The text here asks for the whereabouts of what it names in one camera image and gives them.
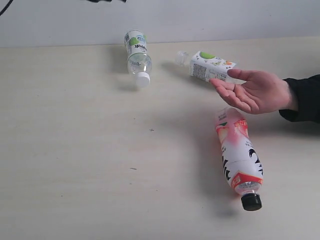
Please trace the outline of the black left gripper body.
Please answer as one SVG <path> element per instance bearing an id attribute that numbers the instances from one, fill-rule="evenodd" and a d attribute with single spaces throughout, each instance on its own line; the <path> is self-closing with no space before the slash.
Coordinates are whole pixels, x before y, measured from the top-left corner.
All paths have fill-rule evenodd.
<path id="1" fill-rule="evenodd" d="M 113 0 L 85 0 L 87 2 L 91 2 L 91 3 L 100 3 L 100 2 L 106 2 L 106 3 L 111 3 Z M 127 0 L 117 0 L 120 1 L 122 3 L 126 3 Z"/>

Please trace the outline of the person's open hand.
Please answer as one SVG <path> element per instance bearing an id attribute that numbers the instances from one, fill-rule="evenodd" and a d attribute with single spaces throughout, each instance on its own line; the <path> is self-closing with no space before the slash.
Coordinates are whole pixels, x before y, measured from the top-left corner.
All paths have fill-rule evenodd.
<path id="1" fill-rule="evenodd" d="M 230 106 L 258 115 L 279 110 L 298 111 L 298 100 L 289 84 L 272 73 L 258 70 L 229 69 L 229 77 L 242 80 L 235 84 L 212 78 L 210 83 Z"/>

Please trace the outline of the black sleeved forearm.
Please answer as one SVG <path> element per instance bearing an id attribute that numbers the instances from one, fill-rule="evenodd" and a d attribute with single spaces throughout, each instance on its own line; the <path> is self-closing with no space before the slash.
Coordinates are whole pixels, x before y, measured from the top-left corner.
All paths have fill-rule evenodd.
<path id="1" fill-rule="evenodd" d="M 287 78 L 297 100 L 298 110 L 282 109 L 279 114 L 290 122 L 320 123 L 320 75 L 304 79 Z"/>

